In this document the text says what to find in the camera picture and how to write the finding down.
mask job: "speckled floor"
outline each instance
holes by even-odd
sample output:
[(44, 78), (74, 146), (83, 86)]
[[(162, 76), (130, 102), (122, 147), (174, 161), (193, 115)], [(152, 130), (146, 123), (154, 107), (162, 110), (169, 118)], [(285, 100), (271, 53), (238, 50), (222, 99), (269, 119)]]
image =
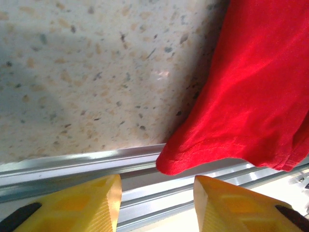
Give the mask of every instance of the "speckled floor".
[(0, 162), (165, 142), (206, 81), (227, 5), (0, 0)]

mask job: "yellow plastic object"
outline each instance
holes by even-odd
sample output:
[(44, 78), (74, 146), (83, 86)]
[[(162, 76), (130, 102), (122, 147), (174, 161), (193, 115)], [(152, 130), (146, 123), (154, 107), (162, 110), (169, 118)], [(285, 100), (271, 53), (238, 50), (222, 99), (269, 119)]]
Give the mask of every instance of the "yellow plastic object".
[(289, 204), (207, 176), (196, 176), (200, 232), (301, 232), (277, 209)]
[(120, 175), (52, 193), (35, 201), (42, 206), (14, 232), (114, 232), (121, 194)]

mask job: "metal threshold strip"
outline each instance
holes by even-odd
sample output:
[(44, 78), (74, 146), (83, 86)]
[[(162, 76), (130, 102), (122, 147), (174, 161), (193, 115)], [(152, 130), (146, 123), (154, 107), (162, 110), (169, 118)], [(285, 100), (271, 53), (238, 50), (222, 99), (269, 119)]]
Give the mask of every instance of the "metal threshold strip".
[[(141, 227), (193, 207), (197, 174), (250, 188), (287, 175), (240, 159), (207, 163), (177, 176), (155, 168), (164, 144), (115, 151), (25, 160), (0, 165), (0, 203), (45, 195), (108, 174), (120, 174), (122, 204), (117, 231)], [(291, 173), (309, 169), (309, 158)]]

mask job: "red cloth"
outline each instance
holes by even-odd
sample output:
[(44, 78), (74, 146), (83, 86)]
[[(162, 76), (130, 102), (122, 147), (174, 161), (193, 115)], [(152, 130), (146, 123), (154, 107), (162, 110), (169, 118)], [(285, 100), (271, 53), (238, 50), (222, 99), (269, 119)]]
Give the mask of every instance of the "red cloth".
[(157, 169), (241, 158), (290, 171), (309, 151), (308, 110), (309, 0), (231, 0), (208, 82)]

